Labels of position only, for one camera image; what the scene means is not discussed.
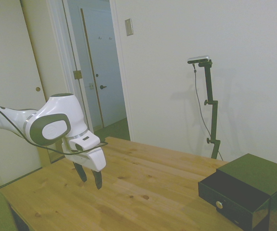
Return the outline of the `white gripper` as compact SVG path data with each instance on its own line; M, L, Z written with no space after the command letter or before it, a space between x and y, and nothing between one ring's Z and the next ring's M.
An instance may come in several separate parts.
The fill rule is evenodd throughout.
M66 142L62 140L62 150L66 153L66 158L74 162L75 170L82 182L87 181L83 169L83 167L87 167L92 170L95 185L99 190L103 185L101 170L106 166L106 159L102 148L98 144L98 141L70 140Z

